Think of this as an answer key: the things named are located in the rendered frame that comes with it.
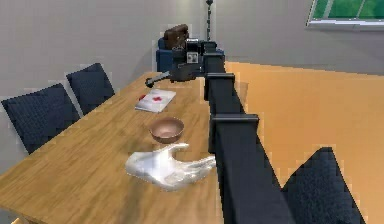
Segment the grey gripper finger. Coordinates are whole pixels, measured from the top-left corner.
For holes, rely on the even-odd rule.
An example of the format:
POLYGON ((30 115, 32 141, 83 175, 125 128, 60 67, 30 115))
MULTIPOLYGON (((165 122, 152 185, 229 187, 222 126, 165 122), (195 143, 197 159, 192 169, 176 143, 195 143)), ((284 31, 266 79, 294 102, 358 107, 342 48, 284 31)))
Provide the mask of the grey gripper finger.
POLYGON ((147 78, 145 81, 145 85, 148 88, 152 88, 156 82, 162 81, 164 79, 169 79, 171 77, 171 73, 169 71, 166 71, 164 73, 161 73, 155 77, 147 78))

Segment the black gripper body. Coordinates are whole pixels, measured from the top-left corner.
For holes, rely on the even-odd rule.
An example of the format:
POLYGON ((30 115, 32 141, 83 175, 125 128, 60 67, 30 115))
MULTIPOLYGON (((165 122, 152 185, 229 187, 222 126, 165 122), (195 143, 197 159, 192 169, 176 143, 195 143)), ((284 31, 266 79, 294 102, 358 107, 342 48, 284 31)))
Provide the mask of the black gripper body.
POLYGON ((194 80, 201 70, 201 55, 198 50, 174 48, 172 50, 171 82, 194 80))

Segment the white book with red marks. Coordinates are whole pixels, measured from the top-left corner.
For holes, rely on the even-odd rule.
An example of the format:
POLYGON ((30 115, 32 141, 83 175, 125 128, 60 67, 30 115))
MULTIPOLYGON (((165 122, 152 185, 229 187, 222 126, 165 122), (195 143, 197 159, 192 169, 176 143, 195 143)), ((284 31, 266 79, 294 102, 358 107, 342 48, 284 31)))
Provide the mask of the white book with red marks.
POLYGON ((135 108, 142 111, 161 113, 175 96, 174 91, 151 89, 137 102, 135 108))

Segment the brown cushion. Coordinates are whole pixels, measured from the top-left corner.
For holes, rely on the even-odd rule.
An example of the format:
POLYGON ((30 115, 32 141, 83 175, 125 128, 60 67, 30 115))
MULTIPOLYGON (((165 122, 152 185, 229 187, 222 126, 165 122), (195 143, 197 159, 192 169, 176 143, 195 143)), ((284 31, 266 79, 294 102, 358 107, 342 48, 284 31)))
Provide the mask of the brown cushion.
POLYGON ((167 50, 172 50, 175 47, 185 47, 185 41, 188 38, 189 32, 186 24, 180 24, 166 30, 163 36, 167 50))

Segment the copper brown bowl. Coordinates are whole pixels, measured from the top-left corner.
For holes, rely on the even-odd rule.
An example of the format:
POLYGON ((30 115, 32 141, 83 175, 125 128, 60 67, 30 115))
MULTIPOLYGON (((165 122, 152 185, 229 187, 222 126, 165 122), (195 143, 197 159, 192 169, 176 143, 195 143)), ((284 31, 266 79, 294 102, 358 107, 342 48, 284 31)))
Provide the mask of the copper brown bowl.
POLYGON ((184 123, 175 117, 157 119, 149 126, 152 138, 162 144, 178 141, 184 131, 184 123))

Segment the black floor lamp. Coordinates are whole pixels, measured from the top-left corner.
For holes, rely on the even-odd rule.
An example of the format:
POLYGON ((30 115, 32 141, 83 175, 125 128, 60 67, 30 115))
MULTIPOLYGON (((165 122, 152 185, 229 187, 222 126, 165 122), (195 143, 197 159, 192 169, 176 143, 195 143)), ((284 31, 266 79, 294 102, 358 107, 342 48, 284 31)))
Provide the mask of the black floor lamp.
POLYGON ((207 41, 210 41, 211 40, 211 14, 212 14, 212 4, 213 4, 213 0, 206 0, 205 1, 206 4, 207 4, 207 20, 206 20, 206 23, 207 23, 207 29, 206 29, 206 39, 207 41))

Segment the dark blue dining chair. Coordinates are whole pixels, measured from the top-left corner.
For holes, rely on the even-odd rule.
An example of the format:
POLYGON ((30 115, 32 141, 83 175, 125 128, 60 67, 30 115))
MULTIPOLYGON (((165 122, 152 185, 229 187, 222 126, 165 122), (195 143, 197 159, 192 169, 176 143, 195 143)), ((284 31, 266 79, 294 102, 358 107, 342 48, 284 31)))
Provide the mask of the dark blue dining chair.
POLYGON ((366 224, 331 147, 317 150, 282 192, 296 224, 366 224))
POLYGON ((29 154, 80 119, 61 83, 1 104, 29 154))
POLYGON ((111 98, 115 91, 100 63, 66 76, 84 115, 111 98))

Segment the wooden dining table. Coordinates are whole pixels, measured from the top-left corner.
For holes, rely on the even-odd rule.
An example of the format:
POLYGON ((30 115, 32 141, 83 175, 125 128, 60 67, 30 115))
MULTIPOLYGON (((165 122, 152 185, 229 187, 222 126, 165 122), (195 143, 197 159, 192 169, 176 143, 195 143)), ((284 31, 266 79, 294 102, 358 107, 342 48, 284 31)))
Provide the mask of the wooden dining table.
POLYGON ((135 151, 159 148, 157 116, 138 111, 138 78, 0 175, 0 208, 23 224, 223 224, 217 176, 177 192, 130 176, 135 151))

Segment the window with white frame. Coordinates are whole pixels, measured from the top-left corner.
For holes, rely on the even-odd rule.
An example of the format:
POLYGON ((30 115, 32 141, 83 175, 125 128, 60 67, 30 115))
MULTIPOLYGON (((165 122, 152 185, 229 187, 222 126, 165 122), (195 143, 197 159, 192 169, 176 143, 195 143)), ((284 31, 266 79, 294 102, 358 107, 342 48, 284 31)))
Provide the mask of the window with white frame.
POLYGON ((384 0, 313 0, 306 25, 384 28, 384 0))

